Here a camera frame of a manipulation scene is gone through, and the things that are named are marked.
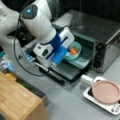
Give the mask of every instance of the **box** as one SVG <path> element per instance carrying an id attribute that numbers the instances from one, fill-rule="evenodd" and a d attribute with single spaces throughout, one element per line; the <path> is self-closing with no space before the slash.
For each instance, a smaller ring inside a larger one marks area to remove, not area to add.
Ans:
<path id="1" fill-rule="evenodd" d="M 43 100 L 0 72 L 0 113 L 7 120 L 48 120 Z"/>

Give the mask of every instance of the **black cable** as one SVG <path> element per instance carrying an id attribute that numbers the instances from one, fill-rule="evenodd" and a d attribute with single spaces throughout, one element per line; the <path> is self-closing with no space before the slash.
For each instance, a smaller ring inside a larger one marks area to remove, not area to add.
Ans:
<path id="1" fill-rule="evenodd" d="M 24 7 L 25 7 L 29 2 L 30 2 L 30 0 L 25 3 L 25 5 L 22 7 L 21 11 L 24 9 Z M 37 74 L 31 73 L 30 71 L 26 70 L 26 69 L 21 65 L 21 63 L 18 61 L 18 59 L 17 59 L 16 50 L 15 50 L 15 48 L 16 48 L 16 47 L 15 47 L 15 40 L 16 40 L 16 37 L 17 37 L 19 22 L 20 22 L 20 15 L 19 15 L 19 17 L 18 17 L 18 23 L 17 23 L 17 28 L 16 28 L 16 31 L 15 31 L 14 45 L 13 45 L 15 59 L 16 59 L 17 63 L 20 65 L 20 67 L 21 67 L 23 70 L 25 70 L 27 73 L 29 73 L 29 74 L 31 74 L 31 75 L 33 75 L 33 76 L 43 77 L 43 76 L 45 76 L 45 74 L 43 74 L 43 75 L 37 75 Z"/>

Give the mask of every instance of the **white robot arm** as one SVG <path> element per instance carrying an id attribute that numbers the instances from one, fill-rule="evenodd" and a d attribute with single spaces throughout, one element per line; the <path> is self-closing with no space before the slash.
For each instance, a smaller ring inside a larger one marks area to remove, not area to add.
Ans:
<path id="1" fill-rule="evenodd" d="M 74 41 L 74 36 L 68 27 L 57 34 L 49 20 L 51 19 L 49 7 L 47 3 L 42 7 L 40 5 L 42 1 L 35 1 L 27 6 L 21 13 L 21 19 L 38 40 L 34 48 L 37 59 L 48 68 L 62 61 L 67 53 L 67 47 Z"/>

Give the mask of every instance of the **oven tray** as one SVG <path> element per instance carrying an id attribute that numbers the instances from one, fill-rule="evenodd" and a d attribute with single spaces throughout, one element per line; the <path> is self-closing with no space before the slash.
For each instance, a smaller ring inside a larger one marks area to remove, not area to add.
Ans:
<path id="1" fill-rule="evenodd" d="M 82 51 L 79 57 L 74 60 L 67 61 L 67 62 L 76 66 L 77 68 L 83 69 L 92 60 L 92 54 L 93 54 L 92 49 L 88 48 L 87 46 L 82 45 Z"/>

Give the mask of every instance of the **round food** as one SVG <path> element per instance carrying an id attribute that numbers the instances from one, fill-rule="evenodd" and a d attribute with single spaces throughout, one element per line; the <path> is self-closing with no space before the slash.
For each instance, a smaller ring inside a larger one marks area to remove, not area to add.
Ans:
<path id="1" fill-rule="evenodd" d="M 76 49 L 75 47 L 71 47 L 71 48 L 70 48 L 70 54 L 71 54 L 71 55 L 77 54 L 77 49 Z"/>

